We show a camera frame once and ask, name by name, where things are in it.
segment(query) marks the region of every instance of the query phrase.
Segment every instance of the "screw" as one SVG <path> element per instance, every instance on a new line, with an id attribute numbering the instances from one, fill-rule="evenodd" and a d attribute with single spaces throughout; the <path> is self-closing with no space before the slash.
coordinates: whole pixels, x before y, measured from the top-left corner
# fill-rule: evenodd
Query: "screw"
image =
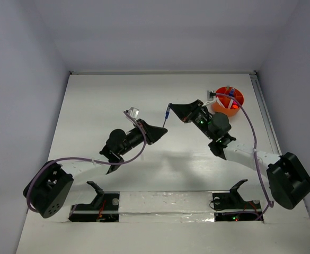
<path id="1" fill-rule="evenodd" d="M 118 205 L 118 204 L 119 204 L 119 199 L 118 199 L 118 198 L 114 198 L 114 199 L 112 200 L 112 204 L 113 204 L 113 205 Z"/>

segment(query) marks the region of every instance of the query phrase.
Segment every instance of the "blue object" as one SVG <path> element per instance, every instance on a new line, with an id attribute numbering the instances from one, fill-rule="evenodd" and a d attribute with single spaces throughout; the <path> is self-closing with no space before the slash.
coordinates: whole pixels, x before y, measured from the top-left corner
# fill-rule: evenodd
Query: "blue object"
<path id="1" fill-rule="evenodd" d="M 167 109 L 166 109 L 166 112 L 165 112 L 165 119 L 168 119 L 168 117 L 169 117 L 169 114 L 170 114 L 170 105 L 171 105 L 172 103 L 169 103 L 168 104 L 168 106 L 167 106 Z"/>
<path id="2" fill-rule="evenodd" d="M 231 88 L 230 92 L 229 92 L 229 96 L 231 97 L 235 97 L 235 89 L 234 88 Z"/>

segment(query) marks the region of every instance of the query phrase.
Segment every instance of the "orange bowl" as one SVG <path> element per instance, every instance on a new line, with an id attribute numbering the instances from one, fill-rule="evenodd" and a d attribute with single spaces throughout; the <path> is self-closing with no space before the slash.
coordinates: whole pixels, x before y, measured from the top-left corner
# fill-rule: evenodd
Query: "orange bowl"
<path id="1" fill-rule="evenodd" d="M 228 90 L 227 88 L 224 86 L 224 87 L 221 87 L 219 89 L 217 89 L 216 91 L 216 94 L 229 94 L 230 90 L 232 89 L 232 87 L 230 87 Z M 243 97 L 243 94 L 237 90 L 235 88 L 235 99 L 238 100 L 238 102 L 243 105 L 244 103 L 244 97 Z M 215 103 L 212 103 L 211 105 L 211 108 L 214 112 L 221 112 L 223 114 L 226 114 L 228 117 L 231 117 L 231 116 L 234 116 L 237 114 L 237 112 L 241 109 L 240 107 L 239 108 L 236 108 L 236 109 L 228 109 L 228 106 L 229 106 L 229 103 L 230 103 L 230 99 L 227 98 L 227 97 L 224 97 L 224 96 L 218 96 L 219 100 L 222 102 L 222 104 L 225 106 L 221 106 L 217 101 Z"/>

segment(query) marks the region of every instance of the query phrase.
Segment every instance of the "white wall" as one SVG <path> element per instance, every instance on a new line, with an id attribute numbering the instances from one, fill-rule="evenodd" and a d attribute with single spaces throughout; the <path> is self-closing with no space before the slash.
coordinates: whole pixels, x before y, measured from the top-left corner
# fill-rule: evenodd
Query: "white wall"
<path id="1" fill-rule="evenodd" d="M 22 195 L 46 161 L 68 72 L 32 1 L 0 1 L 0 254 L 15 253 Z"/>
<path id="2" fill-rule="evenodd" d="M 297 0 L 34 0 L 70 70 L 255 70 Z"/>
<path id="3" fill-rule="evenodd" d="M 301 0 L 259 71 L 283 152 L 299 156 L 310 174 L 310 1 Z M 310 194 L 306 198 L 310 213 Z"/>

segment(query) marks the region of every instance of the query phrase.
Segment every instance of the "white floor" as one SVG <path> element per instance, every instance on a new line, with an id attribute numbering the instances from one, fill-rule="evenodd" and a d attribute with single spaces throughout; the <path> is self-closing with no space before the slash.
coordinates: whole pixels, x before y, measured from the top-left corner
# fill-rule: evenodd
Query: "white floor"
<path id="1" fill-rule="evenodd" d="M 74 75 L 68 83 L 49 159 L 83 156 L 106 160 L 98 153 L 109 133 L 113 129 L 132 129 L 123 110 L 139 108 L 139 118 L 162 126 L 168 103 L 205 101 L 207 90 L 226 85 L 243 93 L 244 107 L 258 135 L 258 148 L 271 152 L 249 75 Z M 253 143 L 242 112 L 231 118 L 231 125 L 232 136 Z M 209 140 L 174 113 L 166 128 L 169 132 L 147 146 L 140 158 L 107 176 L 107 166 L 62 164 L 67 172 L 77 175 L 77 187 L 83 185 L 83 176 L 96 170 L 92 180 L 105 191 L 215 191 L 248 179 L 240 194 L 246 200 L 260 199 L 265 205 L 255 171 L 213 156 L 207 146 Z M 124 159 L 133 157 L 139 149 Z M 91 195 L 85 191 L 79 194 L 89 200 Z M 64 206 L 47 220 L 29 212 L 17 253 L 310 253 L 310 220 L 303 202 L 292 211 L 276 205 L 267 211 L 264 224 L 60 222 L 66 218 L 61 215 L 68 211 L 69 206 Z"/>

